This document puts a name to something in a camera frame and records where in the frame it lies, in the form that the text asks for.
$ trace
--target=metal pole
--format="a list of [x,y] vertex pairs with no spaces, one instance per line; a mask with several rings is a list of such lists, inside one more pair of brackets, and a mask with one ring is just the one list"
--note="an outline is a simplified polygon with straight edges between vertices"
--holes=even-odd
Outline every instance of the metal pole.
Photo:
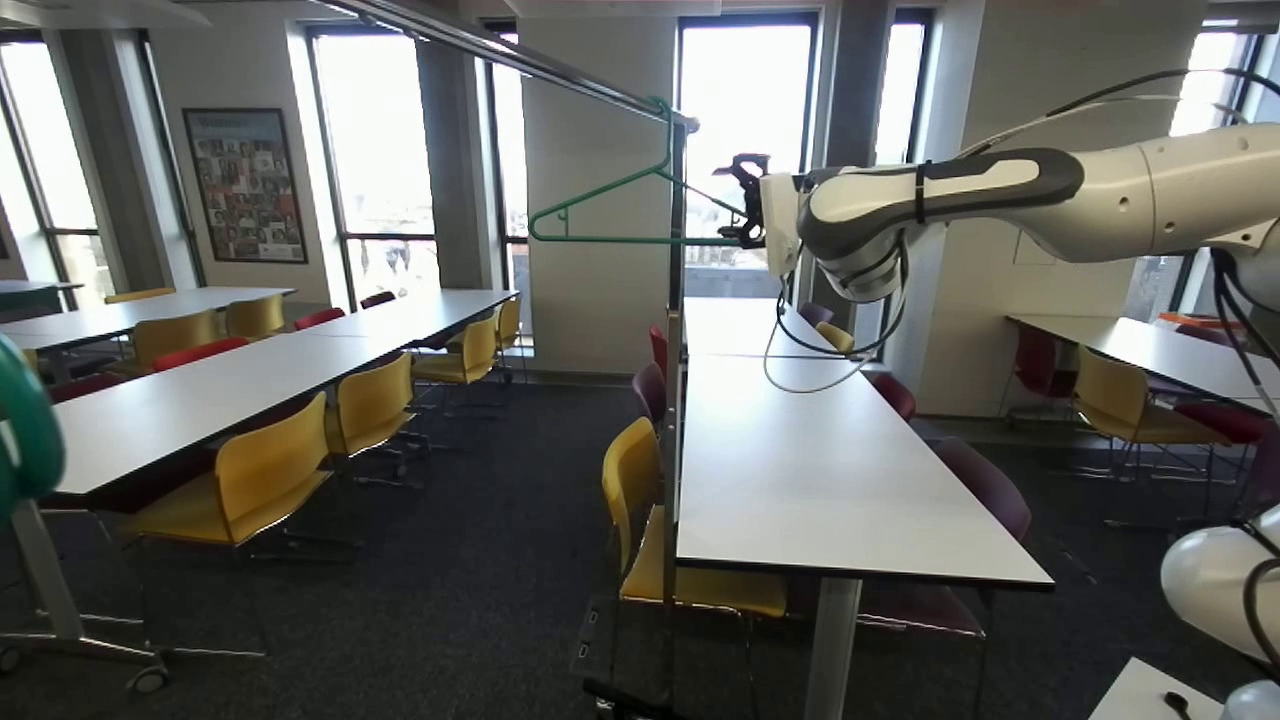
[[517,70],[522,75],[537,75],[544,85],[561,85],[569,91],[597,97],[605,106],[616,106],[616,109],[628,109],[628,113],[640,113],[640,116],[650,116],[650,119],[671,119],[677,116],[657,97],[624,91],[624,87],[616,87],[606,81],[597,81],[597,75],[586,75],[586,72],[581,72],[572,65],[561,65],[561,61],[526,52],[521,45],[504,45],[496,37],[470,32],[461,20],[434,17],[429,7],[405,7],[394,0],[319,0],[319,3],[326,3],[336,14],[353,14],[360,20],[385,25],[393,32],[416,37],[416,42],[452,45],[461,52],[470,52],[470,56],[483,56],[490,65],[504,65],[504,70]]

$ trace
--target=green object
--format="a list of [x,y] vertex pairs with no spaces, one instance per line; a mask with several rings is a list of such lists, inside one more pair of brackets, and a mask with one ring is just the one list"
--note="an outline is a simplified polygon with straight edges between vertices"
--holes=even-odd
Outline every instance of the green object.
[[532,211],[532,216],[526,216],[526,238],[532,238],[532,242],[547,242],[547,245],[731,245],[731,242],[724,242],[724,238],[677,238],[677,232],[668,232],[668,238],[598,238],[598,232],[577,238],[577,232],[572,232],[572,211],[577,211],[577,208],[584,208],[584,205],[592,205],[592,199],[598,199],[598,197],[611,197],[611,193],[621,193],[621,190],[630,190],[630,186],[640,186],[640,179],[671,186],[671,190],[679,190],[679,193],[705,197],[705,199],[717,205],[717,208],[727,208],[727,211],[742,216],[739,208],[731,208],[727,199],[721,199],[721,197],[712,197],[712,193],[705,193],[705,190],[677,186],[671,145],[663,145],[663,156],[659,156],[657,164],[635,170],[635,173],[628,173],[628,175],[621,175],[621,179],[606,179],[606,186],[598,186],[598,190],[586,190],[586,193],[581,193],[581,197],[569,197],[569,199],[561,199],[561,205],[550,205],[550,208]]
[[47,498],[65,482],[65,433],[23,351],[0,337],[0,416],[6,437],[0,441],[0,513],[20,498]]

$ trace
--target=framed poster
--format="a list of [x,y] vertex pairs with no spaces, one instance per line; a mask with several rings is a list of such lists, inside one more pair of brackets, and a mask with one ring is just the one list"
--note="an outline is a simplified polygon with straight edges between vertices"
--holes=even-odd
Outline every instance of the framed poster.
[[216,259],[302,266],[279,109],[186,109],[194,186]]

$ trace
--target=white robotic arm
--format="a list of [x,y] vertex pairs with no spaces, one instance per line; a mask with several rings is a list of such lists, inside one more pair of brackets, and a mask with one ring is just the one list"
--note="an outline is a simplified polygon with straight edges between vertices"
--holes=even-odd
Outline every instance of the white robotic arm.
[[798,245],[849,299],[897,289],[897,248],[926,224],[1000,216],[1061,259],[1231,248],[1238,286],[1280,307],[1280,126],[1218,127],[1106,153],[986,153],[916,170],[764,175],[771,255]]
[[[916,170],[764,175],[759,211],[771,266],[785,268],[803,248],[849,299],[897,293],[902,248],[926,224],[996,216],[1081,266],[1225,248],[1237,289],[1280,313],[1280,126],[1106,153],[1019,147]],[[1280,550],[1280,510],[1257,527]],[[1257,635],[1280,644],[1280,571],[1257,583],[1260,629],[1245,613],[1247,571],[1269,559],[1272,550],[1245,527],[1202,527],[1163,556],[1160,583],[1179,621],[1272,664]],[[1280,683],[1238,688],[1227,715],[1280,715]]]

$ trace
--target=table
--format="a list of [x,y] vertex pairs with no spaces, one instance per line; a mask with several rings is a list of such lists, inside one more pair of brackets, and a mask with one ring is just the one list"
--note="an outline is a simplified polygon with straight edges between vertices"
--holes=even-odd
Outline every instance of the table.
[[808,720],[845,715],[859,577],[1052,583],[849,362],[701,351],[697,328],[677,559],[822,577]]
[[1132,655],[1119,667],[1119,677],[1112,679],[1106,698],[1089,712],[1089,720],[1137,720],[1137,715],[1176,720],[1176,712],[1163,703],[1163,691],[1185,698],[1186,715],[1202,715],[1202,720],[1225,715],[1225,703],[1217,703],[1212,698],[1202,698],[1193,683],[1179,683],[1179,679],[1163,677],[1160,667]]
[[[496,307],[504,296],[508,293],[411,296],[56,403],[68,447],[56,498],[92,501],[126,472],[211,441],[282,399],[309,397],[411,340],[447,332]],[[150,648],[106,644],[85,632],[65,564],[31,501],[11,510],[11,527],[52,629],[47,635],[23,642],[154,661]]]
[[1280,403],[1280,367],[1251,351],[1251,367],[1260,372],[1260,388],[1251,388],[1237,351],[1225,343],[1208,343],[1197,337],[1179,337],[1160,326],[1139,326],[1129,315],[1006,315],[1012,326],[1038,328],[1055,340],[1090,350],[1098,357],[1123,362],[1150,375],[1186,386],[1202,397],[1231,399],[1251,412],[1269,412]]
[[216,307],[229,307],[240,299],[264,299],[264,296],[282,296],[282,293],[287,289],[186,289],[186,293],[146,296],[146,299],[132,299],[132,304],[31,315],[31,319],[0,326],[0,332],[23,351],[52,351],[52,350],[132,332],[145,319],[216,313]]
[[777,299],[682,299],[682,337],[690,337],[687,351],[701,357],[832,357],[832,343]]
[[68,313],[75,307],[72,289],[81,286],[0,280],[0,319]]

